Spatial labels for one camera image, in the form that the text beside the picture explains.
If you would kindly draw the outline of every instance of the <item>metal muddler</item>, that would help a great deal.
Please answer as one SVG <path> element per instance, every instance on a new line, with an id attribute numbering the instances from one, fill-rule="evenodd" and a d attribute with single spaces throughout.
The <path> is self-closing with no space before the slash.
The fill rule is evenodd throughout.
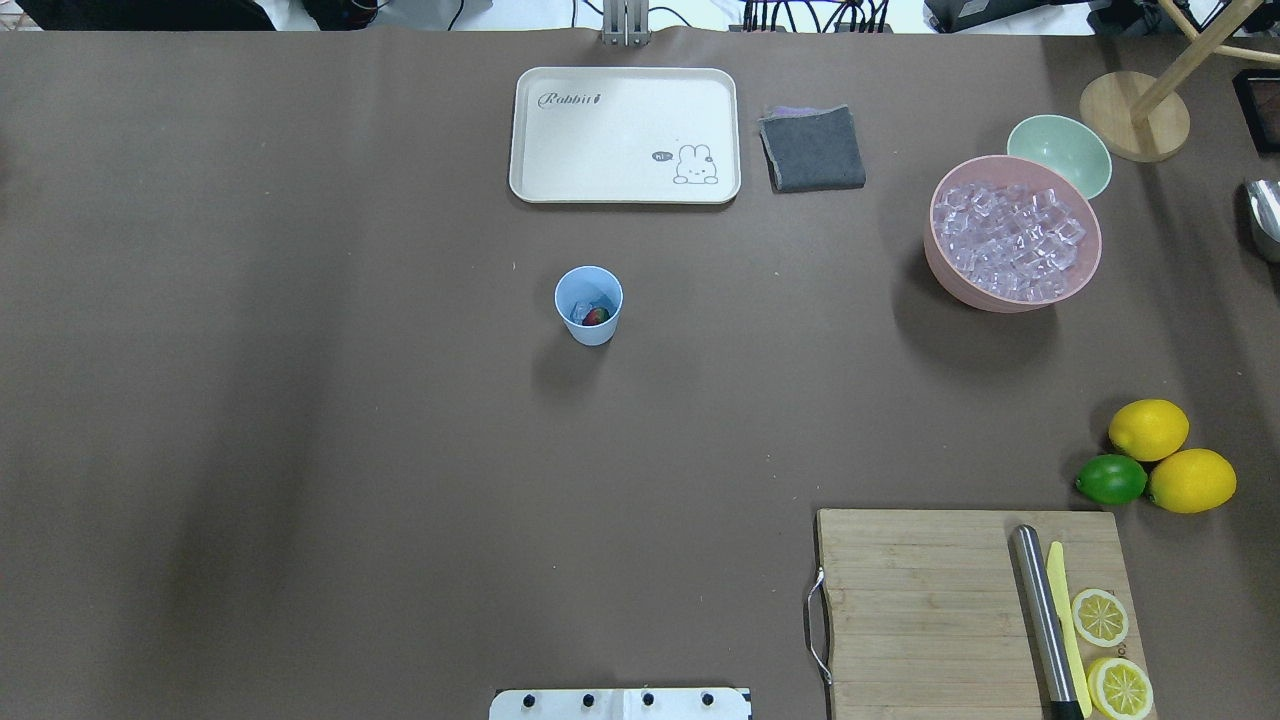
<path id="1" fill-rule="evenodd" d="M 1014 544 L 1018 550 L 1018 565 L 1023 571 L 1023 588 L 1027 603 L 1032 610 L 1032 623 L 1036 625 L 1036 644 L 1039 648 L 1044 680 L 1048 683 L 1048 700 L 1055 720 L 1083 720 L 1080 705 L 1075 701 L 1075 685 L 1062 646 L 1062 628 L 1053 612 L 1053 598 L 1050 594 L 1048 574 L 1044 573 L 1044 560 L 1041 556 L 1039 536 L 1030 525 L 1018 525 L 1014 529 Z"/>

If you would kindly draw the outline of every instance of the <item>lemon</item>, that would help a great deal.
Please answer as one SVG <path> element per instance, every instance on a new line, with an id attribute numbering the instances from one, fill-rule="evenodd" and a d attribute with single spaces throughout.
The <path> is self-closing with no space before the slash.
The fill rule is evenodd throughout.
<path id="1" fill-rule="evenodd" d="M 1132 660 L 1102 657 L 1089 665 L 1089 697 L 1111 720 L 1140 720 L 1155 702 L 1151 678 Z"/>
<path id="2" fill-rule="evenodd" d="M 1212 450 L 1184 450 L 1156 465 L 1147 492 L 1174 512 L 1212 510 L 1235 495 L 1235 469 Z"/>
<path id="3" fill-rule="evenodd" d="M 1116 450 L 1140 462 L 1164 460 L 1187 442 L 1190 423 L 1167 400 L 1138 400 L 1121 407 L 1107 427 Z"/>
<path id="4" fill-rule="evenodd" d="M 1115 647 L 1129 634 L 1129 611 L 1107 591 L 1089 588 L 1075 596 L 1071 618 L 1080 637 L 1098 647 Z"/>

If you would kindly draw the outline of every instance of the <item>pink bowl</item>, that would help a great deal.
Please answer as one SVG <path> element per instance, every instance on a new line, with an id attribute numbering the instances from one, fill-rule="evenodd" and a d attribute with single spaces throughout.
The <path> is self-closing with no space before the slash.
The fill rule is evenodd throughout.
<path id="1" fill-rule="evenodd" d="M 933 229 L 933 206 L 938 204 L 945 191 L 959 184 L 980 181 L 989 182 L 996 187 L 1025 183 L 1032 192 L 1053 188 L 1057 197 L 1075 210 L 1075 219 L 1084 225 L 1087 234 L 1076 246 L 1079 256 L 1075 264 L 1066 269 L 1066 292 L 1044 302 L 1009 300 L 973 284 L 951 265 L 951 259 Z M 1093 214 L 1089 201 L 1062 176 L 1039 163 L 1012 155 L 984 155 L 956 165 L 934 188 L 924 227 L 924 258 L 929 261 L 933 277 L 938 278 L 942 287 L 965 305 L 992 313 L 1025 313 L 1066 300 L 1088 284 L 1102 259 L 1102 229 L 1098 227 L 1098 217 Z"/>

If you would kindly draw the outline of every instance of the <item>gray cloth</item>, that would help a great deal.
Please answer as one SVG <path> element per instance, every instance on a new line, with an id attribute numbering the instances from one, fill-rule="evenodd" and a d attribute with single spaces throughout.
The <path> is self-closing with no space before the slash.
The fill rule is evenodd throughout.
<path id="1" fill-rule="evenodd" d="M 849 105 L 799 114 L 780 108 L 772 117 L 760 119 L 760 137 L 778 192 L 867 184 Z"/>

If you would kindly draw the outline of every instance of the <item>paper cup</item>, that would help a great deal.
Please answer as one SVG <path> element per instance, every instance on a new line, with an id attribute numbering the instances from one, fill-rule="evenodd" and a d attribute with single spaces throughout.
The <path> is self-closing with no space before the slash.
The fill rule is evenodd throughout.
<path id="1" fill-rule="evenodd" d="M 579 302 L 603 306 L 609 311 L 609 319 L 599 325 L 580 325 L 571 320 L 573 306 Z M 573 340 L 582 345 L 604 345 L 613 337 L 622 314 L 622 283 L 613 273 L 595 265 L 573 268 L 556 283 L 556 310 L 559 311 L 564 327 Z"/>

